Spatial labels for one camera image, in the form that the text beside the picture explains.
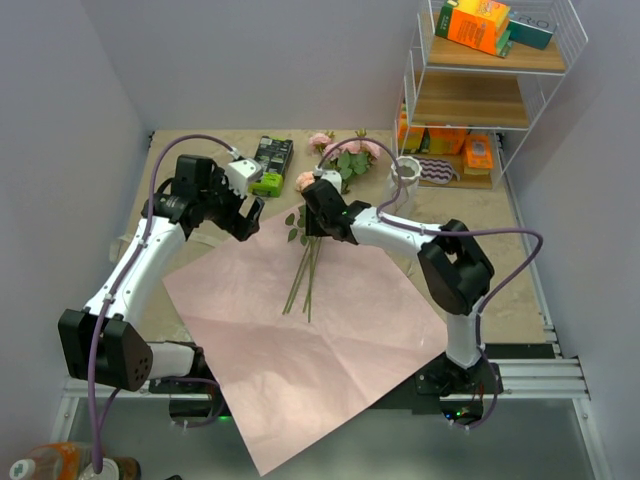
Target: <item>yellow box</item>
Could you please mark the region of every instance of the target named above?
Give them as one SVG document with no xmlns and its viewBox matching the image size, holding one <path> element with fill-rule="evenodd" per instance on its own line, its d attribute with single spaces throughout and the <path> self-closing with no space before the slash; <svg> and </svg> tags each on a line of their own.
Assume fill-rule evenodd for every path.
<svg viewBox="0 0 640 480">
<path fill-rule="evenodd" d="M 420 152 L 432 155 L 458 155 L 466 137 L 466 129 L 429 127 L 422 139 Z"/>
</svg>

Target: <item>green box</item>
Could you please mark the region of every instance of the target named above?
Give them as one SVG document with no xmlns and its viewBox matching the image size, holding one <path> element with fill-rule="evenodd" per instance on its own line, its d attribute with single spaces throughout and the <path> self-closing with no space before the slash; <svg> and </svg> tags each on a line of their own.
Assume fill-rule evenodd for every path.
<svg viewBox="0 0 640 480">
<path fill-rule="evenodd" d="M 509 12 L 510 39 L 538 50 L 547 48 L 557 27 L 550 18 Z"/>
<path fill-rule="evenodd" d="M 263 135 L 253 158 L 264 173 L 260 181 L 249 186 L 249 192 L 260 197 L 279 197 L 293 158 L 293 140 Z"/>
</svg>

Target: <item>product box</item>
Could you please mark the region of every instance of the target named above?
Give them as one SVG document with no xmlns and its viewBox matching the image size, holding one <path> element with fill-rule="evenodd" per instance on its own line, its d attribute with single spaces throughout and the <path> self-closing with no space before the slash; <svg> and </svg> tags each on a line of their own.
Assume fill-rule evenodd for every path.
<svg viewBox="0 0 640 480">
<path fill-rule="evenodd" d="M 429 127 L 422 139 L 420 153 L 458 155 L 466 137 L 466 129 Z"/>
<path fill-rule="evenodd" d="M 279 197 L 293 158 L 293 140 L 263 136 L 254 159 L 262 165 L 262 178 L 251 184 L 249 192 L 261 197 Z"/>
<path fill-rule="evenodd" d="M 398 120 L 398 146 L 402 146 L 404 142 L 404 150 L 402 152 L 407 154 L 417 153 L 420 150 L 425 130 L 426 128 L 424 127 L 409 127 L 406 116 L 401 116 Z"/>
<path fill-rule="evenodd" d="M 509 41 L 510 7 L 492 0 L 447 0 L 436 35 L 491 55 L 504 57 Z"/>
<path fill-rule="evenodd" d="M 493 168 L 491 144 L 487 135 L 471 134 L 464 141 L 462 153 L 464 173 L 468 175 L 489 175 Z"/>
<path fill-rule="evenodd" d="M 558 26 L 550 18 L 532 17 L 518 12 L 509 12 L 511 40 L 529 47 L 544 50 Z"/>
</svg>

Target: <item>cable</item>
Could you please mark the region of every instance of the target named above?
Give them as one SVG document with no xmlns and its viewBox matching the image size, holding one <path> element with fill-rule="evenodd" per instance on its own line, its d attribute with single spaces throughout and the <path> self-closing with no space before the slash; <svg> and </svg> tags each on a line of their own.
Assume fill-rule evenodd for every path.
<svg viewBox="0 0 640 480">
<path fill-rule="evenodd" d="M 102 409 L 102 414 L 100 415 L 100 420 L 98 422 L 98 431 L 100 433 L 102 433 L 102 427 L 104 426 L 104 421 L 107 418 L 107 414 L 109 413 L 111 404 L 116 399 L 116 396 L 118 395 L 118 393 L 120 393 L 120 389 L 116 388 L 113 392 L 111 392 L 111 395 L 109 395 L 109 398 L 107 398 L 107 403 L 104 404 L 104 407 Z"/>
<path fill-rule="evenodd" d="M 138 243 L 138 246 L 133 251 L 131 258 L 129 261 L 122 267 L 122 270 L 114 280 L 111 288 L 107 295 L 105 295 L 104 302 L 102 304 L 102 308 L 100 309 L 100 313 L 98 314 L 98 318 L 96 320 L 96 326 L 93 329 L 93 336 L 91 337 L 91 348 L 89 349 L 89 368 L 87 374 L 87 382 L 88 382 L 88 409 L 89 409 L 89 421 L 91 423 L 91 434 L 93 437 L 93 445 L 91 449 L 91 462 L 93 463 L 93 471 L 98 474 L 102 472 L 102 441 L 100 440 L 100 419 L 98 418 L 98 407 L 96 405 L 96 357 L 98 354 L 98 343 L 100 340 L 100 333 L 102 332 L 102 324 L 104 323 L 104 319 L 107 315 L 107 311 L 109 310 L 109 306 L 113 303 L 113 298 L 115 294 L 118 292 L 118 288 L 120 284 L 124 280 L 125 276 L 131 270 L 131 267 L 135 264 L 140 256 L 140 253 L 145 248 L 146 240 L 149 238 L 149 234 L 151 233 L 151 225 L 153 223 L 153 194 L 155 193 L 155 184 L 156 177 L 158 176 L 158 168 L 162 163 L 162 160 L 167 155 L 167 152 L 173 148 L 178 143 L 184 142 L 186 140 L 192 139 L 201 139 L 201 140 L 210 140 L 219 145 L 222 145 L 229 152 L 233 153 L 234 149 L 231 146 L 210 135 L 203 135 L 199 133 L 194 133 L 191 135 L 184 135 L 182 137 L 178 137 L 173 141 L 169 142 L 162 151 L 158 154 L 156 161 L 153 165 L 153 170 L 151 171 L 151 180 L 149 181 L 149 203 L 147 206 L 147 223 L 144 227 L 144 232 L 142 234 L 142 239 Z"/>
<path fill-rule="evenodd" d="M 167 178 L 164 182 L 160 184 L 160 186 L 158 187 L 157 193 L 164 193 L 167 187 L 171 185 L 172 181 L 173 181 L 173 177 Z"/>
<path fill-rule="evenodd" d="M 209 378 L 169 377 L 169 378 L 163 378 L 163 380 L 168 380 L 170 382 L 178 382 L 178 383 L 204 383 L 207 385 L 211 385 L 212 387 L 220 388 L 220 385 L 218 384 L 218 382 L 216 382 L 215 380 L 211 380 Z M 224 410 L 225 406 L 226 406 L 226 402 L 224 401 L 224 397 L 220 395 L 220 407 L 218 407 L 218 411 L 216 413 L 214 413 L 212 416 L 210 416 L 206 420 L 203 420 L 202 422 L 196 422 L 196 423 L 187 422 L 185 428 L 199 428 L 199 427 L 206 427 L 207 425 L 211 425 L 220 417 L 220 414 L 222 413 L 222 410 Z"/>
<path fill-rule="evenodd" d="M 329 155 L 334 150 L 336 150 L 341 145 L 344 145 L 345 143 L 353 142 L 353 141 L 366 141 L 366 142 L 371 142 L 378 145 L 385 152 L 387 152 L 387 154 L 391 157 L 391 161 L 393 162 L 396 168 L 396 171 L 399 171 L 400 164 L 398 163 L 396 156 L 389 149 L 389 147 L 387 147 L 384 143 L 378 140 L 375 140 L 373 138 L 366 138 L 366 137 L 351 137 L 336 143 L 332 148 L 330 148 L 327 152 L 323 154 L 322 159 L 320 160 L 320 163 L 318 163 L 317 168 L 320 169 L 322 167 L 322 164 L 329 158 Z M 522 262 L 513 272 L 507 275 L 507 277 L 505 277 L 491 292 L 489 292 L 489 294 L 487 294 L 482 299 L 482 301 L 480 302 L 480 305 L 478 306 L 478 310 L 476 314 L 476 345 L 478 350 L 480 351 L 480 355 L 483 361 L 487 362 L 489 370 L 491 371 L 491 376 L 493 377 L 493 383 L 494 383 L 493 399 L 491 400 L 491 405 L 489 406 L 487 413 L 483 415 L 480 420 L 466 426 L 455 424 L 456 426 L 462 427 L 467 430 L 474 429 L 479 427 L 489 419 L 489 417 L 491 416 L 491 414 L 496 408 L 496 404 L 498 403 L 498 375 L 495 369 L 493 368 L 493 366 L 491 365 L 491 363 L 489 362 L 489 358 L 487 357 L 487 354 L 485 353 L 484 347 L 482 345 L 481 328 L 480 328 L 482 313 L 484 312 L 485 308 L 487 308 L 487 305 L 489 304 L 489 302 L 504 287 L 506 287 L 509 284 L 509 282 L 511 282 L 511 280 L 517 277 L 525 268 L 529 266 L 529 264 L 531 264 L 531 262 L 533 262 L 534 258 L 536 258 L 536 256 L 538 255 L 538 253 L 540 253 L 540 250 L 542 249 L 542 244 L 544 242 L 544 239 L 540 233 L 536 232 L 535 230 L 531 230 L 529 228 L 492 228 L 487 230 L 475 230 L 475 231 L 466 231 L 466 232 L 447 232 L 442 230 L 429 230 L 426 228 L 407 225 L 406 223 L 392 220 L 384 214 L 383 209 L 391 205 L 392 203 L 396 202 L 398 198 L 400 198 L 400 192 L 401 192 L 402 186 L 403 186 L 402 178 L 400 177 L 400 175 L 398 175 L 398 188 L 396 189 L 395 193 L 393 194 L 391 199 L 381 203 L 380 206 L 376 208 L 376 214 L 378 216 L 378 219 L 382 223 L 386 223 L 387 225 L 390 225 L 392 227 L 401 228 L 409 232 L 420 233 L 422 235 L 433 235 L 433 236 L 441 236 L 441 237 L 483 237 L 488 235 L 503 235 L 507 233 L 517 233 L 520 235 L 533 236 L 537 240 L 536 245 L 533 247 L 533 250 L 527 256 L 527 258 L 525 258 L 524 262 Z"/>
</svg>

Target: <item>flower stem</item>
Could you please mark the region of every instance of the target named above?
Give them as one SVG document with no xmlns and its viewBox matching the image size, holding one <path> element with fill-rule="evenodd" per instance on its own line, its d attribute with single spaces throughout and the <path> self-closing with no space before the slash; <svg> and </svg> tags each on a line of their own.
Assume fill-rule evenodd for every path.
<svg viewBox="0 0 640 480">
<path fill-rule="evenodd" d="M 293 307 L 293 302 L 298 294 L 298 289 L 300 288 L 300 283 L 302 282 L 302 277 L 304 276 L 304 272 L 307 270 L 307 266 L 309 265 L 309 260 L 311 259 L 310 255 L 311 251 L 311 242 L 307 243 L 307 248 L 304 250 L 304 254 L 302 255 L 302 260 L 300 261 L 300 265 L 298 266 L 298 272 L 296 273 L 296 277 L 293 280 L 293 285 L 291 286 L 291 291 L 289 292 L 289 298 L 287 298 L 287 303 L 284 305 L 284 310 L 282 310 L 282 314 L 290 313 L 291 308 Z"/>
<path fill-rule="evenodd" d="M 316 266 L 318 264 L 318 258 L 320 257 L 321 246 L 322 238 L 314 239 L 313 248 L 311 251 L 311 265 L 309 267 L 309 286 L 307 287 L 307 298 L 305 299 L 304 308 L 302 309 L 303 313 L 307 311 L 307 318 L 309 323 L 311 323 L 311 292 L 313 290 L 313 279 L 316 275 Z"/>
</svg>

